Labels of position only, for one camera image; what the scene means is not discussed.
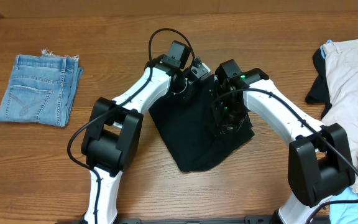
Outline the black shorts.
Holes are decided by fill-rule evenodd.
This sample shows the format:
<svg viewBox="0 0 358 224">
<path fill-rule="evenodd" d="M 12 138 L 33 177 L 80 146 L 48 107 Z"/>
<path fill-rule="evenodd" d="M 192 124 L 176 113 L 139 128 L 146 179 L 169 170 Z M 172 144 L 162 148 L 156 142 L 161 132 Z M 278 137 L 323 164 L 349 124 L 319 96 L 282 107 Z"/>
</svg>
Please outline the black shorts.
<svg viewBox="0 0 358 224">
<path fill-rule="evenodd" d="M 233 131 L 218 124 L 211 111 L 215 83 L 211 76 L 187 102 L 178 96 L 163 96 L 149 109 L 167 149 L 183 172 L 216 167 L 254 136 L 248 116 Z"/>
</svg>

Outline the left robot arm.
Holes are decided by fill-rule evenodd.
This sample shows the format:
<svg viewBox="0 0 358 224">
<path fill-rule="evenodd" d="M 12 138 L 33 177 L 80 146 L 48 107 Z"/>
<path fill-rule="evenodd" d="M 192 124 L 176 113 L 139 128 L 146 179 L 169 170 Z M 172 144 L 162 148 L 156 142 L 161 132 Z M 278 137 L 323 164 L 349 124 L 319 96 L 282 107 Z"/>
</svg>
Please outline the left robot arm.
<svg viewBox="0 0 358 224">
<path fill-rule="evenodd" d="M 168 53 L 147 63 L 127 91 L 96 101 L 81 146 L 91 176 L 89 205 L 81 223 L 117 222 L 119 185 L 137 152 L 144 114 L 163 96 L 189 93 L 191 84 L 210 72 L 189 44 L 174 40 Z"/>
</svg>

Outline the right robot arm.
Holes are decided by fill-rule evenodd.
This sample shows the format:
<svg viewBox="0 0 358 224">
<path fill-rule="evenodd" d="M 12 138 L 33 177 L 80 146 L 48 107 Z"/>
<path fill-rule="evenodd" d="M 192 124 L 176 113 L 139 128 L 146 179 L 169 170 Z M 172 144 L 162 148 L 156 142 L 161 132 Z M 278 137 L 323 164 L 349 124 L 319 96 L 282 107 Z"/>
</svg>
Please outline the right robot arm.
<svg viewBox="0 0 358 224">
<path fill-rule="evenodd" d="M 354 184 L 351 153 L 344 128 L 325 125 L 299 109 L 259 68 L 240 70 L 234 60 L 215 71 L 217 98 L 212 112 L 224 134 L 249 128 L 248 112 L 259 115 L 288 146 L 291 195 L 273 215 L 250 215 L 246 223 L 329 223 L 312 218 L 317 208 Z"/>
</svg>

